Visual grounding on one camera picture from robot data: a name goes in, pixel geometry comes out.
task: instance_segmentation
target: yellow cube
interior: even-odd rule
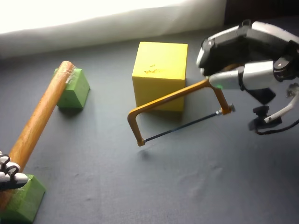
[[[141,106],[185,87],[187,44],[140,42],[132,79],[136,105]],[[184,110],[184,98],[155,110]]]

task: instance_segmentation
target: black cable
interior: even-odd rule
[[[177,130],[179,130],[179,129],[182,129],[182,128],[184,128],[184,127],[188,127],[188,126],[190,126],[190,125],[196,124],[196,123],[198,123],[198,122],[201,122],[201,121],[206,120],[206,119],[208,119],[208,118],[212,118],[212,117],[214,117],[214,116],[217,116],[217,113],[216,113],[216,112],[215,112],[215,113],[212,113],[212,114],[210,114],[210,115],[208,115],[208,116],[205,116],[205,117],[203,117],[203,118],[200,118],[200,119],[191,121],[191,122],[189,122],[189,123],[187,123],[187,124],[185,124],[185,125],[182,125],[182,126],[179,126],[179,127],[174,128],[174,129],[171,129],[171,130],[169,130],[169,131],[167,131],[167,132],[163,132],[163,133],[157,134],[157,135],[155,135],[155,136],[153,136],[153,137],[150,137],[150,138],[146,139],[145,142],[148,142],[148,141],[150,141],[150,140],[159,138],[159,137],[161,137],[161,136],[163,136],[163,135],[166,135],[166,134],[169,134],[169,133],[171,133],[171,132],[175,132],[175,131],[177,131]]]
[[[286,130],[289,130],[291,129],[292,127],[295,127],[297,124],[299,124],[299,119],[296,120],[294,123],[292,123],[291,125],[287,126],[287,127],[284,127],[284,128],[281,128],[281,129],[277,129],[277,130],[269,130],[269,131],[265,131],[265,132],[259,132],[257,129],[256,129],[256,133],[258,135],[265,135],[265,134],[274,134],[274,133],[279,133],[279,132],[284,132]]]

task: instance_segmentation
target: black and white robotic hand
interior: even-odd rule
[[[20,166],[0,151],[0,191],[21,188],[28,182],[28,177],[19,170]]]
[[[266,104],[276,95],[269,87],[299,77],[299,37],[271,24],[246,20],[204,40],[196,64],[212,86],[241,89],[264,105],[254,109],[258,118],[250,122],[250,130],[260,135],[271,134],[299,123],[298,120],[281,129],[259,131],[281,124],[281,117],[299,100],[299,85],[291,84],[286,90],[287,97],[292,98],[289,105],[267,115]],[[232,64],[237,66],[223,71]]]

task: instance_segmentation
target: gray tablecloth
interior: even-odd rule
[[[299,35],[299,18],[269,21]],[[202,40],[219,30],[142,41],[188,43],[187,84]],[[26,166],[47,187],[36,224],[299,223],[298,127],[271,136],[249,132],[259,106],[224,91],[236,113],[190,126],[138,147],[127,123],[135,107],[131,74],[139,41],[74,49],[0,63],[0,147],[9,153],[63,60],[82,68],[91,86],[85,108],[56,108]],[[290,82],[274,87],[271,112],[289,100]],[[219,109],[211,90],[186,97],[181,119],[138,117],[144,137]],[[298,119],[298,108],[283,120]]]

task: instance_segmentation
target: green block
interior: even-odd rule
[[[8,205],[0,212],[3,221],[11,223],[32,223],[41,204],[46,188],[33,176],[27,175],[28,183],[13,190]]]
[[[57,106],[60,108],[83,109],[89,90],[90,87],[82,69],[74,69],[74,73],[66,85]]]

